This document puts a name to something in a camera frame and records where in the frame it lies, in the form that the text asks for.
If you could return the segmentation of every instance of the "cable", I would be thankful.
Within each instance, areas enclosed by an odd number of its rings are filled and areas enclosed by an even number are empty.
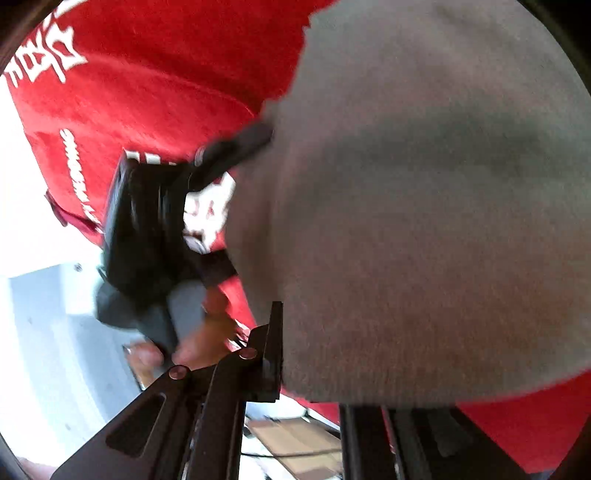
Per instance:
[[[241,453],[240,455],[250,458],[299,458],[329,455],[330,453],[340,453],[340,451],[340,448],[335,448],[332,450],[316,450],[315,452],[288,453],[287,455],[260,455],[259,453]]]

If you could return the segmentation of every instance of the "white wall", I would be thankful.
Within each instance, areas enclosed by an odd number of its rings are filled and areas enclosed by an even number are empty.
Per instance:
[[[62,227],[44,198],[47,185],[0,76],[0,275],[15,277],[98,249],[74,227]]]
[[[34,392],[13,317],[9,280],[0,278],[0,432],[16,455],[57,466],[67,455]]]
[[[96,271],[99,264],[100,255],[97,254],[84,261],[60,265],[61,292],[68,315],[94,315],[95,290],[101,281]]]

